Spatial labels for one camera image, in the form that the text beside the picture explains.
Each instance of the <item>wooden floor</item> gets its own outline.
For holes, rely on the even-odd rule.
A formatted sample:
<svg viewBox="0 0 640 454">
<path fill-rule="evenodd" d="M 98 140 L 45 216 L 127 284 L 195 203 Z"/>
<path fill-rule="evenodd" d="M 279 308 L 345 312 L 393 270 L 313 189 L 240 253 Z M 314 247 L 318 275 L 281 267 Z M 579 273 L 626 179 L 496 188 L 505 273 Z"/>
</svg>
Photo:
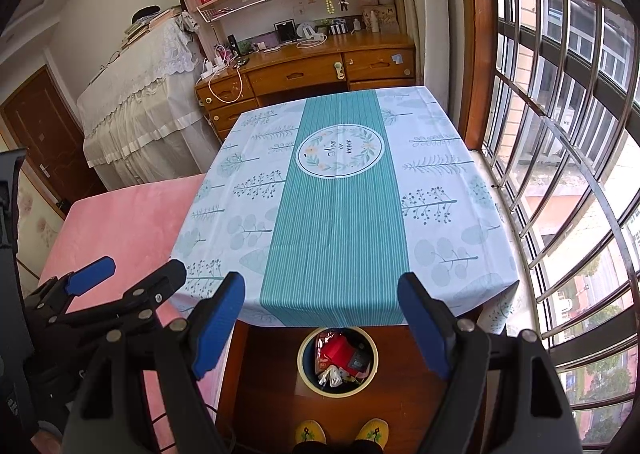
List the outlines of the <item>wooden floor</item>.
<svg viewBox="0 0 640 454">
<path fill-rule="evenodd" d="M 329 444 L 345 445 L 370 418 L 389 424 L 385 454 L 411 454 L 433 418 L 445 384 L 422 361 L 407 326 L 365 328 L 380 367 L 359 394 L 323 398 L 303 384 L 296 367 L 307 328 L 249 327 L 233 412 L 238 442 L 268 454 L 290 452 L 293 431 L 318 421 Z"/>
</svg>

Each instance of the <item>window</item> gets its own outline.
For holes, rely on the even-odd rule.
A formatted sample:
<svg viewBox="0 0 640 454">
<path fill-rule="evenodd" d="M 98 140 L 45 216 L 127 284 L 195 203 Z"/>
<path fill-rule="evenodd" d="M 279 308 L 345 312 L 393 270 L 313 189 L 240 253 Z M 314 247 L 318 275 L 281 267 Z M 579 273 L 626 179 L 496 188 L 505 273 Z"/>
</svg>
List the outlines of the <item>window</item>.
<svg viewBox="0 0 640 454">
<path fill-rule="evenodd" d="M 559 378 L 585 452 L 597 452 L 628 416 L 638 373 L 635 328 L 596 354 L 585 346 L 640 310 L 638 29 L 620 0 L 519 0 L 508 15 L 514 0 L 499 3 L 482 152 L 527 257 L 546 346 L 574 356 Z"/>
</svg>

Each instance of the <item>white lace cover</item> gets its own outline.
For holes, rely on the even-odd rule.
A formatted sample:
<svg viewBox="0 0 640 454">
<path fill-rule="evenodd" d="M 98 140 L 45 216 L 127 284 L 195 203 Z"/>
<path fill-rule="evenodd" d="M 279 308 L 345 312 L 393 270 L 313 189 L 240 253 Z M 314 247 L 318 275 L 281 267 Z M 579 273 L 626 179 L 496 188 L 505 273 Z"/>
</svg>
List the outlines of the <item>white lace cover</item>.
<svg viewBox="0 0 640 454">
<path fill-rule="evenodd" d="M 187 46 L 191 40 L 170 19 L 127 48 L 78 97 L 84 135 L 89 136 L 129 96 L 156 79 L 192 72 L 200 59 Z"/>
</svg>

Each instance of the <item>white bottle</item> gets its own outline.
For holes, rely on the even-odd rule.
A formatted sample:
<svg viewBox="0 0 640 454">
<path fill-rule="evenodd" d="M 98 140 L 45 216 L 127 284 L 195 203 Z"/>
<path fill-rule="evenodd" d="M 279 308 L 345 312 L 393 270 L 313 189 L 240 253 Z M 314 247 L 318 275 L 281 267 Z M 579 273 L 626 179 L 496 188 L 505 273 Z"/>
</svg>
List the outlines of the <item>white bottle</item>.
<svg viewBox="0 0 640 454">
<path fill-rule="evenodd" d="M 380 31 L 380 25 L 378 24 L 378 16 L 376 15 L 376 11 L 371 11 L 371 31 L 376 34 Z"/>
</svg>

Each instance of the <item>blue gripper pad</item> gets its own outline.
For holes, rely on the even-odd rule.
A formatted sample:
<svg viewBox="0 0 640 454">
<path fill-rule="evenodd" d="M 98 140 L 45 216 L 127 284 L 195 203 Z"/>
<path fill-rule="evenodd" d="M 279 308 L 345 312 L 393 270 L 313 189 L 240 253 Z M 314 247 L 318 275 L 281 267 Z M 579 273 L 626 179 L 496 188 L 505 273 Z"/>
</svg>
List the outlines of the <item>blue gripper pad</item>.
<svg viewBox="0 0 640 454">
<path fill-rule="evenodd" d="M 109 256 L 101 257 L 69 277 L 65 291 L 68 295 L 82 295 L 108 279 L 116 271 L 116 263 Z"/>
<path fill-rule="evenodd" d="M 191 370 L 198 380 L 216 367 L 244 303 L 244 278 L 229 272 L 210 299 L 196 304 L 189 316 Z"/>
<path fill-rule="evenodd" d="M 427 367 L 442 380 L 449 380 L 456 343 L 455 318 L 442 301 L 429 296 L 413 273 L 400 276 L 398 303 Z"/>
</svg>

